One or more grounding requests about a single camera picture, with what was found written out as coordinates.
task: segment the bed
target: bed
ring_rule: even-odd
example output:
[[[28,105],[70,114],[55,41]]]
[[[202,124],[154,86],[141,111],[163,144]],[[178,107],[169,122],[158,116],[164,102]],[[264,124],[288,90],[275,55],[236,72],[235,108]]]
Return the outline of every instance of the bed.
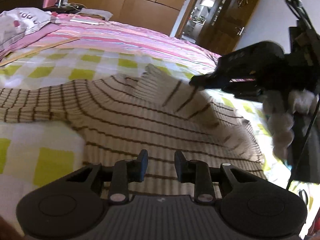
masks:
[[[140,77],[153,64],[167,74],[188,81],[193,75],[213,72],[219,55],[188,41],[177,40],[144,28],[118,22],[87,25],[70,22],[74,15],[59,15],[61,29],[14,57],[73,37],[77,41],[16,60],[0,70],[0,85],[38,89],[74,79],[96,80],[117,73]],[[286,187],[290,171],[272,154],[272,138],[259,103],[235,99],[220,90],[209,90],[216,101],[234,107],[251,122],[264,155],[267,179]],[[15,207],[22,196],[83,166],[84,140],[63,122],[0,123],[0,215],[19,229]],[[304,237],[320,207],[320,186],[293,182],[290,190],[308,195]]]

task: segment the door handle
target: door handle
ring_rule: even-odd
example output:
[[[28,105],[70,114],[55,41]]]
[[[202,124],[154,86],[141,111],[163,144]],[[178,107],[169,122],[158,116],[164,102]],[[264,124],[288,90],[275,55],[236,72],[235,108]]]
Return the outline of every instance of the door handle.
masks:
[[[249,4],[248,0],[238,0],[238,8]]]
[[[244,30],[244,27],[242,27],[242,28],[236,27],[236,29],[238,30],[237,35],[238,35],[238,36],[241,36],[242,33],[243,33],[243,30]]]

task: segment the door frame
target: door frame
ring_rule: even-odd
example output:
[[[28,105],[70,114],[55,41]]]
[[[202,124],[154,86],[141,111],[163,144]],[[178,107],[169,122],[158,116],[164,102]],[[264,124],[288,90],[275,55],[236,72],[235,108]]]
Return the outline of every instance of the door frame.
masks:
[[[181,38],[182,36],[182,31],[183,31],[183,27],[187,24],[188,20],[189,20],[189,17],[190,17],[190,14],[193,10],[193,8],[195,7],[196,5],[196,2],[197,0],[190,0],[189,4],[188,4],[188,7],[186,9],[186,12],[184,13],[183,17],[182,17],[182,20],[180,22],[180,25],[178,27],[178,30],[176,32],[176,35],[175,37],[177,39]]]

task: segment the open door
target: open door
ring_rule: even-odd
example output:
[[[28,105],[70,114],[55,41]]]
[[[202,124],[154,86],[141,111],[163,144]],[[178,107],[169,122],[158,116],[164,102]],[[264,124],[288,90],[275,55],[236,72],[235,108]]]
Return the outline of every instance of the open door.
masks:
[[[225,0],[218,18],[203,28],[196,44],[219,55],[233,51],[259,0]]]

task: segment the striped sweater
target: striped sweater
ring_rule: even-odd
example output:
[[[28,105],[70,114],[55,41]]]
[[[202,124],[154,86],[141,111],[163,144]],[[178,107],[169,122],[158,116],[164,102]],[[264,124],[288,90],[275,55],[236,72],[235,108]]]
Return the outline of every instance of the striped sweater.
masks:
[[[33,91],[3,88],[0,106],[4,122],[67,122],[86,141],[84,163],[112,166],[147,149],[145,181],[131,183],[133,193],[192,195],[193,185],[177,181],[176,150],[211,167],[229,162],[264,178],[250,124],[152,65],[139,79],[117,75]]]

